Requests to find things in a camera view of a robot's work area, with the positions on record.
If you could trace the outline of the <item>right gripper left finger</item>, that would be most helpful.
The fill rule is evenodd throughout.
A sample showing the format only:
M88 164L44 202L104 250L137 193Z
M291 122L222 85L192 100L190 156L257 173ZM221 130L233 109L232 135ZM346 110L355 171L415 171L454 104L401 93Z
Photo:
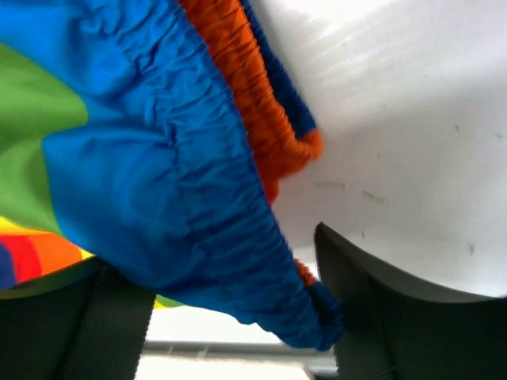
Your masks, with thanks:
M155 294L97 258L1 292L3 379L133 379Z

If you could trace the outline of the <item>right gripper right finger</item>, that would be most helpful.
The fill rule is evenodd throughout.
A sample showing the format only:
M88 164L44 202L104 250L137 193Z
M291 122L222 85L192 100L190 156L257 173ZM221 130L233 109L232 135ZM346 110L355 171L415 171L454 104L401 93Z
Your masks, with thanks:
M339 379L504 379L506 299L411 275L319 223L318 271L340 302Z

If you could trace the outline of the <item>rainbow striped shorts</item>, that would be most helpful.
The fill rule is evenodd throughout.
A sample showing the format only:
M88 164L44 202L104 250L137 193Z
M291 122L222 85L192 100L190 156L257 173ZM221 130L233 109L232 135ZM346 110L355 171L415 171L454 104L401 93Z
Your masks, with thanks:
M242 117L176 1L1 4L1 215L293 348L343 332L305 287Z

